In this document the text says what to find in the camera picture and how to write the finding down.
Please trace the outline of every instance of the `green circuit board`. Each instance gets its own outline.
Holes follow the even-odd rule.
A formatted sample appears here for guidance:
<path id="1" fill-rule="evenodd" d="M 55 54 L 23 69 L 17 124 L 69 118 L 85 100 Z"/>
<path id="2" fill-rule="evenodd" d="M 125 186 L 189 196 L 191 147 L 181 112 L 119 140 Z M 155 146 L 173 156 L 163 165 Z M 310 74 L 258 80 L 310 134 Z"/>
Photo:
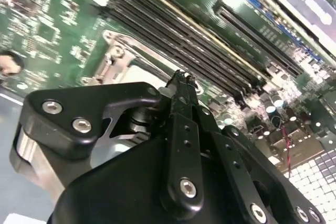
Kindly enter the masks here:
<path id="1" fill-rule="evenodd" d="M 213 7 L 217 1 L 171 0 L 205 29 L 217 33 L 244 60 L 256 62 L 266 70 L 272 60 L 216 15 Z M 292 38 L 268 20 L 263 10 L 248 0 L 222 1 L 286 55 L 295 59 L 300 53 L 301 48 L 293 45 Z M 102 19 L 92 13 L 92 0 L 36 2 L 39 10 L 27 17 L 4 3 L 0 4 L 0 47 L 19 54 L 25 64 L 20 74 L 8 77 L 2 85 L 20 96 L 39 89 L 85 85 L 81 78 L 94 75 L 107 50 L 103 31 L 113 30 L 132 36 L 113 19 Z M 301 40 L 318 55 L 312 45 Z M 223 53 L 230 57 L 229 52 L 223 50 Z M 298 76 L 297 81 L 299 88 L 306 91 L 310 78 L 304 74 Z M 223 91 L 206 80 L 199 82 L 204 89 L 199 99 L 207 105 L 215 99 L 224 108 L 226 97 Z"/>

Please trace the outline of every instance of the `cable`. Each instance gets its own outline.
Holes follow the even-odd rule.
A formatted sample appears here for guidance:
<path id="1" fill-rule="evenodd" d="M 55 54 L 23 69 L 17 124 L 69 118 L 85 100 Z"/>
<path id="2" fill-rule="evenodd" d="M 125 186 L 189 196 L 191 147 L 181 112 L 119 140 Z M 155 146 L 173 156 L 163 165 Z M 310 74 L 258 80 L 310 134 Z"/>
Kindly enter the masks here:
<path id="1" fill-rule="evenodd" d="M 286 149 L 287 149 L 287 165 L 288 165 L 288 179 L 290 178 L 290 172 L 291 172 L 291 165 L 290 165 L 290 155 L 289 155 L 289 146 L 292 142 L 292 139 L 287 135 L 285 126 L 281 127 L 281 132 L 283 135 L 283 138 L 286 141 Z"/>

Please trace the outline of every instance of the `pcie slot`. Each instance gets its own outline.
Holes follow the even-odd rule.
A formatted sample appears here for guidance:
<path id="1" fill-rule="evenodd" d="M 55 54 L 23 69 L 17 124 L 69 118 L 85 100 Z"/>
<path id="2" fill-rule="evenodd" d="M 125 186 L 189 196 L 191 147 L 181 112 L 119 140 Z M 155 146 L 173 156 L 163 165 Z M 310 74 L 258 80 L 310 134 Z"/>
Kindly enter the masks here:
<path id="1" fill-rule="evenodd" d="M 174 27 L 177 33 L 181 34 L 181 39 L 190 41 L 192 44 L 198 45 L 198 47 L 202 46 L 203 51 L 207 51 L 209 55 L 211 55 L 211 59 L 217 58 L 217 60 L 221 60 L 224 62 L 228 68 L 232 69 L 236 73 L 238 73 L 242 78 L 245 79 L 246 82 L 253 82 L 255 77 L 252 76 L 249 72 L 245 69 L 240 68 L 235 62 L 232 62 L 230 59 L 225 57 L 222 52 L 220 52 L 214 45 L 212 45 L 211 41 L 204 40 L 204 38 L 200 38 L 198 34 L 194 34 L 194 36 L 190 36 L 189 28 L 185 27 L 186 24 L 183 23 L 181 20 L 176 18 L 175 14 L 171 13 L 169 10 L 159 9 L 155 4 L 153 4 L 150 0 L 136 0 L 139 5 L 142 7 L 141 9 L 145 9 L 147 13 L 151 13 L 151 17 L 159 17 L 160 20 L 163 20 L 161 24 L 165 24 L 166 26 Z"/>
<path id="2" fill-rule="evenodd" d="M 134 21 L 130 19 L 128 15 L 125 13 L 117 12 L 117 9 L 112 10 L 113 12 L 109 13 L 115 20 L 125 24 L 127 29 L 144 40 L 145 42 L 152 45 L 155 49 L 162 51 L 165 55 L 168 55 L 179 62 L 182 65 L 188 68 L 188 70 L 192 71 L 196 75 L 204 78 L 206 80 L 211 81 L 213 84 L 217 85 L 219 88 L 222 88 L 232 96 L 236 96 L 239 94 L 239 90 L 236 89 L 234 85 L 227 85 L 227 80 L 223 79 L 220 73 L 213 72 L 213 69 L 207 69 L 204 66 L 197 65 L 193 62 L 193 59 L 188 57 L 188 54 L 185 52 L 176 49 L 174 45 L 169 45 L 166 41 L 164 43 L 162 38 L 158 37 L 156 34 L 151 33 L 146 30 L 145 27 L 139 25 L 138 20 Z"/>
<path id="3" fill-rule="evenodd" d="M 288 71 L 289 74 L 296 77 L 304 70 L 301 69 L 289 56 L 273 45 L 269 40 L 266 40 L 259 31 L 242 20 L 237 14 L 235 14 L 229 7 L 224 4 L 215 10 L 216 14 L 224 22 L 236 27 L 240 33 L 248 37 L 257 48 L 263 49 L 267 53 L 267 56 L 273 60 L 276 64 Z"/>
<path id="4" fill-rule="evenodd" d="M 199 58 L 198 55 L 203 55 L 203 57 L 207 60 L 207 64 L 214 68 L 219 74 L 223 75 L 230 85 L 237 88 L 244 86 L 245 88 L 248 88 L 247 84 L 241 82 L 240 80 L 232 76 L 232 74 L 226 72 L 225 69 L 219 67 L 218 63 L 211 57 L 211 55 L 209 55 L 209 52 L 207 52 L 205 49 L 199 48 L 203 51 L 202 53 L 200 53 L 200 50 L 195 49 L 194 45 L 188 45 L 185 41 L 183 41 L 184 45 L 181 45 L 181 40 L 179 36 L 171 33 L 169 28 L 163 23 L 155 22 L 155 19 L 151 15 L 143 12 L 143 9 L 135 7 L 136 9 L 134 10 L 134 5 L 125 5 L 124 3 L 119 4 L 117 8 L 121 9 L 121 13 L 128 13 L 128 16 L 132 14 L 133 20 L 137 19 L 142 24 L 146 23 L 146 28 L 148 30 L 156 33 L 157 35 L 159 35 L 160 38 L 164 39 L 165 41 L 169 41 L 169 43 L 173 44 L 176 48 L 181 48 L 185 52 L 185 54 L 191 55 L 194 58 Z"/>

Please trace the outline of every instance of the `black ram slot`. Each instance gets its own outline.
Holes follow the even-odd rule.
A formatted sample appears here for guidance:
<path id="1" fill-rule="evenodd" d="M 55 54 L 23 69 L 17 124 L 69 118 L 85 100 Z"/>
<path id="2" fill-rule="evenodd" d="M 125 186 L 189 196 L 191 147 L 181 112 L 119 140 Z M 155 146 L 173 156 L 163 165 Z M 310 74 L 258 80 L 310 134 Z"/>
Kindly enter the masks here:
<path id="1" fill-rule="evenodd" d="M 245 22 L 229 7 L 225 6 L 223 3 L 221 3 L 220 7 L 218 3 L 215 6 L 217 8 L 215 12 L 221 20 L 238 29 L 240 33 L 253 41 L 258 48 L 262 48 L 271 60 L 287 70 L 289 74 L 297 77 L 304 73 L 304 70 L 298 66 L 293 59 L 273 45 L 271 41 L 267 40 L 259 31 Z"/>
<path id="2" fill-rule="evenodd" d="M 137 37 L 143 39 L 145 42 L 162 51 L 169 57 L 175 58 L 181 62 L 182 65 L 185 65 L 191 72 L 195 73 L 201 78 L 204 78 L 205 80 L 209 80 L 234 97 L 239 95 L 239 91 L 234 89 L 232 86 L 228 86 L 226 80 L 222 79 L 222 76 L 214 75 L 212 69 L 207 69 L 204 66 L 194 64 L 193 59 L 188 58 L 186 55 L 181 55 L 181 52 L 177 51 L 174 47 L 172 47 L 172 45 L 163 43 L 162 39 L 146 31 L 141 25 L 139 25 L 139 23 L 135 23 L 131 19 L 128 19 L 127 15 L 120 14 L 115 10 L 111 10 L 112 12 L 110 12 L 110 9 L 105 10 L 105 12 L 106 11 L 108 12 L 109 16 L 112 16 L 115 20 L 125 24 L 130 32 L 134 33 Z"/>
<path id="3" fill-rule="evenodd" d="M 133 12 L 137 16 L 142 14 L 143 16 L 141 16 L 141 18 L 144 21 L 147 20 L 148 25 L 151 26 L 154 24 L 155 27 L 159 26 L 160 27 L 159 30 L 165 31 L 164 34 L 169 36 L 178 45 L 181 45 L 186 50 L 192 52 L 195 57 L 199 58 L 200 56 L 202 56 L 203 60 L 207 59 L 207 61 L 211 63 L 213 68 L 217 69 L 218 71 L 221 71 L 221 73 L 225 75 L 228 79 L 230 79 L 232 82 L 235 82 L 237 85 L 242 86 L 242 87 L 248 86 L 249 83 L 251 82 L 251 77 L 249 77 L 248 79 L 248 77 L 244 75 L 245 73 L 240 72 L 239 68 L 235 68 L 234 65 L 231 65 L 229 62 L 227 62 L 227 60 L 223 61 L 221 58 L 216 59 L 212 51 L 209 51 L 208 48 L 203 47 L 203 45 L 197 43 L 197 41 L 193 41 L 190 36 L 187 37 L 183 35 L 182 34 L 183 31 L 182 32 L 177 31 L 176 29 L 172 30 L 171 26 L 169 26 L 169 23 L 166 22 L 164 17 L 155 16 L 150 10 L 143 9 L 143 6 L 139 6 L 137 3 L 134 3 L 131 0 L 124 0 L 124 1 L 127 2 L 129 5 L 126 6 L 125 3 L 124 4 L 120 3 L 120 5 L 129 9 L 130 12 Z M 226 64 L 225 69 L 218 65 L 218 60 L 225 62 Z"/>
<path id="4" fill-rule="evenodd" d="M 255 77 L 247 72 L 245 69 L 239 67 L 235 62 L 232 62 L 229 58 L 224 57 L 223 53 L 221 53 L 218 48 L 209 40 L 205 40 L 201 38 L 197 33 L 192 34 L 190 29 L 186 27 L 186 24 L 176 18 L 175 14 L 170 12 L 169 10 L 165 9 L 162 10 L 158 8 L 152 1 L 150 0 L 135 0 L 141 6 L 141 9 L 145 9 L 147 13 L 150 13 L 152 17 L 158 17 L 159 19 L 156 20 L 158 23 L 163 23 L 167 26 L 173 28 L 178 34 L 181 35 L 181 39 L 186 41 L 190 41 L 198 46 L 202 46 L 203 50 L 209 51 L 208 53 L 211 54 L 211 58 L 215 60 L 220 60 L 227 65 L 227 68 L 232 69 L 236 73 L 238 73 L 245 82 L 251 83 L 255 80 Z"/>
<path id="5" fill-rule="evenodd" d="M 203 48 L 195 48 L 195 46 L 190 46 L 186 42 L 182 41 L 183 44 L 181 45 L 181 40 L 178 36 L 171 33 L 169 28 L 166 26 L 155 22 L 155 19 L 151 16 L 147 15 L 143 12 L 142 9 L 136 8 L 133 9 L 134 6 L 132 5 L 118 5 L 118 9 L 120 9 L 120 13 L 127 13 L 130 17 L 132 15 L 133 20 L 137 20 L 140 22 L 143 27 L 153 34 L 156 34 L 164 41 L 169 41 L 171 44 L 175 45 L 175 47 L 180 48 L 181 50 L 185 51 L 185 54 L 192 56 L 193 58 L 199 58 L 198 55 L 203 55 L 203 58 L 207 60 L 207 64 L 211 66 L 215 71 L 219 74 L 223 75 L 226 79 L 228 84 L 231 86 L 235 86 L 236 88 L 246 88 L 248 89 L 248 85 L 241 82 L 233 74 L 235 73 L 228 73 L 227 70 L 221 68 L 216 61 L 214 61 L 213 57 L 209 56 L 207 52 Z"/>

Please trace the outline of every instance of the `screw hole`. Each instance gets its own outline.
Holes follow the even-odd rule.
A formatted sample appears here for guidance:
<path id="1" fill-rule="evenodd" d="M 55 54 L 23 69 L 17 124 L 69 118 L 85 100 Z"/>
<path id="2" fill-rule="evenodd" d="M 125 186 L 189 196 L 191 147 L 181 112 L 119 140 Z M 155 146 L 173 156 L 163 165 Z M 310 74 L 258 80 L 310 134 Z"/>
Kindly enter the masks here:
<path id="1" fill-rule="evenodd" d="M 240 165 L 238 162 L 236 161 L 233 161 L 233 165 L 237 168 L 237 169 L 240 169 Z"/>
<path id="2" fill-rule="evenodd" d="M 187 147 L 191 147 L 191 143 L 188 140 L 184 140 L 184 145 Z"/>

